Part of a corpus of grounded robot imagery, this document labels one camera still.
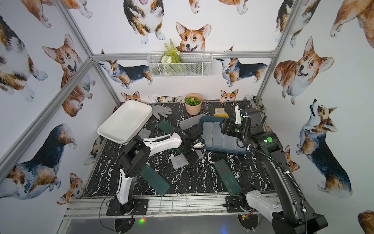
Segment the clear pencil case top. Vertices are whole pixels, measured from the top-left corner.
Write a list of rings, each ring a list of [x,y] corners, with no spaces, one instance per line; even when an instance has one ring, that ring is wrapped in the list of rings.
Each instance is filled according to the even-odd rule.
[[[179,122],[179,127],[182,130],[187,130],[187,129],[191,128],[192,126],[198,124],[199,121],[200,121],[200,118],[202,118],[204,116],[205,116],[205,114],[199,114],[199,115],[196,115],[194,117],[183,120],[183,121]]]

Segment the teal storage box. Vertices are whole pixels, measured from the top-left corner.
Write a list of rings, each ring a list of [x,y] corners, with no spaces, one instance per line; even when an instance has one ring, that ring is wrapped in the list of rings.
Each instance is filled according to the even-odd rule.
[[[203,123],[206,122],[222,122],[223,120],[228,119],[228,118],[221,118],[221,117],[215,117],[215,116],[204,116],[200,118],[199,124],[203,125]],[[225,153],[230,153],[230,154],[246,154],[248,153],[248,150],[246,148],[243,148],[241,151],[233,151],[233,150],[225,150],[225,149],[217,149],[213,147],[206,147],[207,150],[210,151],[217,151],[217,152],[225,152]]]

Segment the clear case with red pen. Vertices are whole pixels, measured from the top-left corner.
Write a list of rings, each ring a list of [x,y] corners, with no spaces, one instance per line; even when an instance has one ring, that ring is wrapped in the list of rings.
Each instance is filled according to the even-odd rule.
[[[203,158],[202,151],[198,150],[198,151],[196,151],[196,153],[197,153],[197,156],[198,156],[197,160],[200,160],[200,159]],[[183,154],[172,157],[172,158],[170,158],[170,160],[171,160],[171,163],[172,163],[172,166],[173,166],[174,170],[182,168],[182,167],[190,164]]]

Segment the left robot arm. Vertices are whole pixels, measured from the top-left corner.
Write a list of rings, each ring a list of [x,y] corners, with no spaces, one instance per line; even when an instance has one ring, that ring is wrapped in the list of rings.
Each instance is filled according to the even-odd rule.
[[[121,205],[131,201],[132,181],[146,168],[149,157],[166,150],[176,150],[185,157],[178,161],[180,165],[184,165],[185,161],[192,164],[199,160],[199,154],[204,147],[201,124],[195,124],[186,130],[177,128],[170,134],[155,138],[133,137],[120,151],[119,187],[116,200]]]

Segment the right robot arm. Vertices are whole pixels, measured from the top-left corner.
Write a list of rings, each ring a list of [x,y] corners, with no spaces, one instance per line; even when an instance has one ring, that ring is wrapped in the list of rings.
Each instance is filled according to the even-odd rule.
[[[274,184],[280,208],[258,191],[244,194],[246,204],[259,211],[272,223],[277,234],[313,234],[328,226],[325,216],[318,214],[308,203],[287,164],[285,151],[273,132],[266,132],[262,125],[249,126],[226,119],[220,123],[221,132],[238,137],[246,150],[259,155],[260,161]]]

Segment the green pencil case upper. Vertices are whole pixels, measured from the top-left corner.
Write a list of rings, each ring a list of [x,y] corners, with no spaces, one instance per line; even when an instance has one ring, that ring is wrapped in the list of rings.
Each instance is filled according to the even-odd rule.
[[[168,123],[167,121],[159,122],[157,128],[166,135],[173,134],[175,130],[175,127],[171,125],[170,123]]]

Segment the green pencil case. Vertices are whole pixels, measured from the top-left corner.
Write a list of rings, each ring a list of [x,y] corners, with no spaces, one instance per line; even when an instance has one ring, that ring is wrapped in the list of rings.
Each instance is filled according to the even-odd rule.
[[[173,134],[175,130],[175,127],[171,125],[170,123],[168,123],[167,121],[159,122],[157,128],[166,135]]]
[[[170,188],[170,184],[147,164],[140,175],[161,196]]]
[[[216,172],[219,174],[225,188],[231,196],[238,195],[241,192],[241,187],[236,180],[234,174],[230,170],[225,160],[219,160],[214,163]]]

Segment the green pencil case front right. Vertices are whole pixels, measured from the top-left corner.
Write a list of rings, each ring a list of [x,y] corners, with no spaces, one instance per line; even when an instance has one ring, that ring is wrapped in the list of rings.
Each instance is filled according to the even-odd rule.
[[[219,174],[225,188],[231,196],[238,195],[241,192],[241,187],[236,180],[234,174],[230,170],[225,160],[219,160],[214,163],[216,172]]]

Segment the green pencil case front left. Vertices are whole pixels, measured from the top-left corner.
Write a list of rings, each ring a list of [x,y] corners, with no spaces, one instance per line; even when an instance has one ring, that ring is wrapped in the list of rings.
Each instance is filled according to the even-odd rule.
[[[147,164],[140,175],[161,196],[170,188],[170,184]]]

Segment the white storage tray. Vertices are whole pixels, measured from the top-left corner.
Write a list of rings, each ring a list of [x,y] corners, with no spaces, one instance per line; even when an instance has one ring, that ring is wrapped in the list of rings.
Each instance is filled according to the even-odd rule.
[[[131,140],[152,115],[152,107],[129,100],[114,111],[98,128],[97,133],[117,144]]]

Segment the yellow knit glove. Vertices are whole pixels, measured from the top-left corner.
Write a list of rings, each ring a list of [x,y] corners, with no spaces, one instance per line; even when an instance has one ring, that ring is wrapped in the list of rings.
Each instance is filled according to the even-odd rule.
[[[221,117],[221,118],[229,118],[228,113],[225,112],[224,108],[215,108],[215,117]]]

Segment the beige ribbed flower pot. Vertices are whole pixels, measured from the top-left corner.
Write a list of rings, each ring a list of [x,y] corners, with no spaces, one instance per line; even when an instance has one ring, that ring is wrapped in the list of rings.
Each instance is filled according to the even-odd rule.
[[[190,94],[185,97],[185,108],[190,115],[198,115],[201,111],[202,97],[198,94]]]

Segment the grey rubber glove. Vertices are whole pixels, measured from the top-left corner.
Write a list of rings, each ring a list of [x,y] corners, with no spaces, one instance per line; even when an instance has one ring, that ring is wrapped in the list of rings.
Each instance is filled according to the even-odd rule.
[[[152,106],[152,115],[157,119],[160,119],[161,116],[167,118],[171,114],[172,114],[172,109],[169,107],[164,107],[162,105]]]

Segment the green fern plant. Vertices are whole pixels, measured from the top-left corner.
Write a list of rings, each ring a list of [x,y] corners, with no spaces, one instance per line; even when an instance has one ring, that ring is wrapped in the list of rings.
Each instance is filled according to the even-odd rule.
[[[164,43],[165,45],[165,52],[161,57],[161,64],[163,66],[163,73],[164,75],[176,75],[182,71],[181,58],[180,58],[180,51],[174,45],[173,41],[169,41],[169,45]]]

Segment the aluminium front rail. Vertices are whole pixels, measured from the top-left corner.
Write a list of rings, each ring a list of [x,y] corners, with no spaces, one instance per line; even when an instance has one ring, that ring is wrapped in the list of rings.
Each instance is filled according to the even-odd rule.
[[[115,215],[116,218],[145,217],[178,217],[206,215],[240,215],[248,214],[250,208],[239,207],[235,212],[228,212],[224,205],[228,193],[176,194],[160,196],[138,196],[134,199],[140,211]],[[107,210],[111,196],[104,198],[74,199],[68,205],[63,219],[105,219],[111,218]]]

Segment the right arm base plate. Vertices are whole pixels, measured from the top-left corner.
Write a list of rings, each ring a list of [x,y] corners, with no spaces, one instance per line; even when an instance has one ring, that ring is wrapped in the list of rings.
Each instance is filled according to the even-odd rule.
[[[260,212],[264,213],[268,209],[268,205],[263,200],[263,197],[254,194],[247,194],[245,196],[236,195],[225,198],[225,203],[222,205],[227,212]]]

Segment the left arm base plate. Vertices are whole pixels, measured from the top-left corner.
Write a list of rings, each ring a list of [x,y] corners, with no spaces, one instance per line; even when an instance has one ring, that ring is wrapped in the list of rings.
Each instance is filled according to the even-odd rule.
[[[148,203],[148,199],[133,199],[126,204],[121,204],[118,199],[112,199],[110,200],[106,215],[145,215],[148,210]]]

